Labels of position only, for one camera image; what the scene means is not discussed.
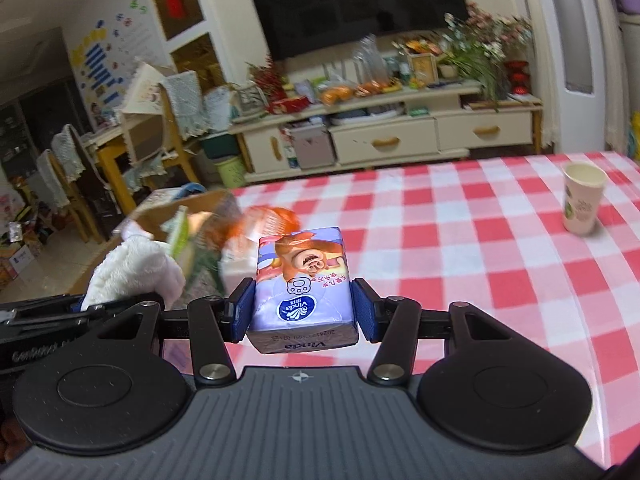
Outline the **red vase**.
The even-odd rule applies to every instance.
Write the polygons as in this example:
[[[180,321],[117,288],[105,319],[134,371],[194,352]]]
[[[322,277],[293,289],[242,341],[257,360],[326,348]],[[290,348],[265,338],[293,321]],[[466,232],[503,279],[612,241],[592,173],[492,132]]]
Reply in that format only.
[[[506,68],[510,92],[517,96],[529,94],[530,73],[528,62],[524,60],[512,60],[505,62],[504,67]]]

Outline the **orange tissue pack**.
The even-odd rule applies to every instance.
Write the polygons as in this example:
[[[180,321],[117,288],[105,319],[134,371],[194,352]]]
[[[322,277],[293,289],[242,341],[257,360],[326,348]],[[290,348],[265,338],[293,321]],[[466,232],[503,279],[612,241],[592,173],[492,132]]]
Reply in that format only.
[[[230,260],[248,259],[257,255],[258,243],[263,237],[285,236],[299,229],[299,218],[292,210],[251,206],[230,229],[222,256]]]

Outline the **paper cup with green print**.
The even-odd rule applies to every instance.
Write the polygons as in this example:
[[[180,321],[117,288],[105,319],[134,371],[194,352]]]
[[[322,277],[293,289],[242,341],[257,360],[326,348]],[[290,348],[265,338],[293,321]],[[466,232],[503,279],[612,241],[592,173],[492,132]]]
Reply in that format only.
[[[596,224],[608,176],[591,162],[569,162],[563,176],[563,226],[575,235],[588,235]]]

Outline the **red gift box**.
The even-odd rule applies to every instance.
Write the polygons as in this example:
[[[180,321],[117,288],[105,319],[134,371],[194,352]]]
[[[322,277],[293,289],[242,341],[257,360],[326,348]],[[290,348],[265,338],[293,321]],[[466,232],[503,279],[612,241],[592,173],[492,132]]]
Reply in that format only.
[[[271,115],[291,115],[306,110],[311,104],[306,96],[293,96],[292,98],[273,101],[268,106]]]

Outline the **white plush sock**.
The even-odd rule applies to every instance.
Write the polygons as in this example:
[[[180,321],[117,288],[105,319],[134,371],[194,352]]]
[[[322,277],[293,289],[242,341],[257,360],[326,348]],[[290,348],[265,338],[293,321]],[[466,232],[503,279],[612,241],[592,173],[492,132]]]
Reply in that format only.
[[[111,250],[93,271],[80,310],[151,292],[160,295],[164,306],[170,308],[181,297],[185,284],[167,243],[133,235]]]

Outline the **green trash bin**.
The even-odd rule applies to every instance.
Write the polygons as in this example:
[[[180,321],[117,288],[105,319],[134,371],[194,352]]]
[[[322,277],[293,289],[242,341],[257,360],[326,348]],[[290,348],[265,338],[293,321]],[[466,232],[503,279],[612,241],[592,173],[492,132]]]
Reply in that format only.
[[[242,188],[245,185],[246,168],[240,155],[216,159],[214,165],[226,188]]]

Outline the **pink checkered tablecloth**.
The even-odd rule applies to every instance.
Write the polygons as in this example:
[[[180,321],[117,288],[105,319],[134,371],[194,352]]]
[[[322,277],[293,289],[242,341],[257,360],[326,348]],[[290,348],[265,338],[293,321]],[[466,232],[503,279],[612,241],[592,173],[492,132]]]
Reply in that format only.
[[[572,364],[593,409],[579,438],[602,465],[639,442],[639,168],[612,152],[597,229],[562,223],[562,155],[467,160],[241,188],[242,207],[342,231],[353,276],[427,309],[475,304]]]

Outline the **pink storage box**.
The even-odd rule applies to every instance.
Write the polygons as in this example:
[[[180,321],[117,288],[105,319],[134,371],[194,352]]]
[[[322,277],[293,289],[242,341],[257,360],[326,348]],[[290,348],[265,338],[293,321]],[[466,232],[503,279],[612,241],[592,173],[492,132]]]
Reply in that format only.
[[[290,130],[291,142],[299,167],[303,170],[335,164],[335,153],[328,129],[310,125]]]

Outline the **green white towel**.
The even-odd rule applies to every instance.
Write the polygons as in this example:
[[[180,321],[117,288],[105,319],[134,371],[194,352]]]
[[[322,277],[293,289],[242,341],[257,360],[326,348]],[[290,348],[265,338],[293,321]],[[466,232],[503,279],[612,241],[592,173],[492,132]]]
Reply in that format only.
[[[176,213],[160,225],[160,230],[166,235],[168,255],[180,264],[183,253],[188,248],[191,239],[191,213],[187,206],[179,206]]]

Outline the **wooden dining table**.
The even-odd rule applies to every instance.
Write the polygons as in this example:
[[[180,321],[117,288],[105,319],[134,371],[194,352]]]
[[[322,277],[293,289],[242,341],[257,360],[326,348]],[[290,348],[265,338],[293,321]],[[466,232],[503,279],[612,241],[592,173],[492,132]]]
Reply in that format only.
[[[118,206],[125,216],[136,208],[134,198],[129,192],[116,159],[127,153],[125,128],[135,127],[149,119],[149,116],[134,115],[116,127],[106,128],[97,133],[85,134],[80,138],[81,145],[99,163],[107,183],[113,192]]]

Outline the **white tower air conditioner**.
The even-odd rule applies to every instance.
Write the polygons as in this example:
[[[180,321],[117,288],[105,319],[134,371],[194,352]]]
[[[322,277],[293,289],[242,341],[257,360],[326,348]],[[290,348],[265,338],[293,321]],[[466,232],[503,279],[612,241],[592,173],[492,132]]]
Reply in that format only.
[[[626,153],[627,67],[614,0],[525,0],[533,27],[541,144]]]

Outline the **purple vinda tissue pack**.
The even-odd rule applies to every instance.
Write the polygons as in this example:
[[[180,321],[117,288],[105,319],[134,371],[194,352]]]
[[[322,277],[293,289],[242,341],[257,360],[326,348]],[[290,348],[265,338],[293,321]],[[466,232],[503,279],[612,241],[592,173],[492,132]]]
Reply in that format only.
[[[344,240],[337,226],[259,241],[250,343],[262,354],[358,342]]]

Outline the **framed picture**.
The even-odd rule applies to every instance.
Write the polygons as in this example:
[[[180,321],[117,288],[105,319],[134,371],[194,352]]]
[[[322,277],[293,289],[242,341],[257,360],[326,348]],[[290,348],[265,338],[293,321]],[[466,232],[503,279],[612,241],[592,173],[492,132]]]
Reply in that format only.
[[[409,55],[411,75],[426,86],[439,83],[436,56],[431,53]]]

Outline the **wooden chair with cover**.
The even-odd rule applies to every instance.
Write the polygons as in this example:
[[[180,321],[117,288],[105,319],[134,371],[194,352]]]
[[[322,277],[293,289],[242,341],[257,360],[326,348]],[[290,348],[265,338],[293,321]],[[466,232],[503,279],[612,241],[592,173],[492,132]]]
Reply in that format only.
[[[191,165],[193,154],[183,144],[164,88],[166,74],[141,62],[116,116],[131,169],[125,174],[134,191],[142,181],[180,167],[189,182],[200,182]]]

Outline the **cream tv stand cabinet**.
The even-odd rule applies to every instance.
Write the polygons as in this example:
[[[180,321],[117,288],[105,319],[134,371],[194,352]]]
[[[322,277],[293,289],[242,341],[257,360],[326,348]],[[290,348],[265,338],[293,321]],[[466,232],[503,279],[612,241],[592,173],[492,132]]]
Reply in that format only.
[[[291,115],[269,115],[236,124],[247,180],[252,183],[370,167],[468,157],[482,148],[541,148],[541,99],[523,96],[498,103],[480,98],[480,84],[467,80],[422,90],[311,105]],[[325,126],[335,164],[299,167],[290,130]]]

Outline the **bag of oranges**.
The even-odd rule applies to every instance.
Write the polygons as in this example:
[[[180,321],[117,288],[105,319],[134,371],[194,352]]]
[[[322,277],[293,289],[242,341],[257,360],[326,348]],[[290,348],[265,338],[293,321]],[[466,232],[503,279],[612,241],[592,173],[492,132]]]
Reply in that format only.
[[[324,106],[333,106],[351,100],[355,95],[352,84],[328,84],[320,92],[320,101]]]

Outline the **cardboard box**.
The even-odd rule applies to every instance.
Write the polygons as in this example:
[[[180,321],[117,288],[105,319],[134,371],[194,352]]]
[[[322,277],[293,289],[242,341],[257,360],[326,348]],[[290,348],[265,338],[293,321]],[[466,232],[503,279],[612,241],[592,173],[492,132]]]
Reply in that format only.
[[[124,239],[124,234],[149,234],[153,240],[168,240],[168,223],[175,217],[181,207],[186,207],[189,214],[205,212],[214,217],[214,248],[219,249],[229,234],[236,220],[241,217],[241,209],[234,194],[226,188],[213,188],[204,193],[188,193],[183,188],[158,190],[153,192],[141,206],[120,222],[112,237],[101,246],[98,254],[88,264],[88,269],[66,289],[66,294],[82,295],[86,292],[94,269],[104,260],[107,254]]]

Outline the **purple plastic basin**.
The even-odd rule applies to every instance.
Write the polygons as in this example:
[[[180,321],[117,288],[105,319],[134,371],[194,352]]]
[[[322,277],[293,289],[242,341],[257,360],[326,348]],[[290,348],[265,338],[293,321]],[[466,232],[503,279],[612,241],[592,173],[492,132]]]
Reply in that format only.
[[[639,15],[640,0],[616,0],[618,8],[625,14]]]

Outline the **artificial flower bouquet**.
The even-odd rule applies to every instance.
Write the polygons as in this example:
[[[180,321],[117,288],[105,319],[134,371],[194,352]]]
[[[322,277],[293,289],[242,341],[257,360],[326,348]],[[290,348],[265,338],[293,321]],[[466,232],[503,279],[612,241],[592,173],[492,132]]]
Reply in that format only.
[[[444,15],[439,63],[454,66],[458,75],[480,83],[484,99],[506,97],[506,62],[526,55],[533,40],[532,25],[524,16],[491,14],[477,4],[466,7],[466,18]]]

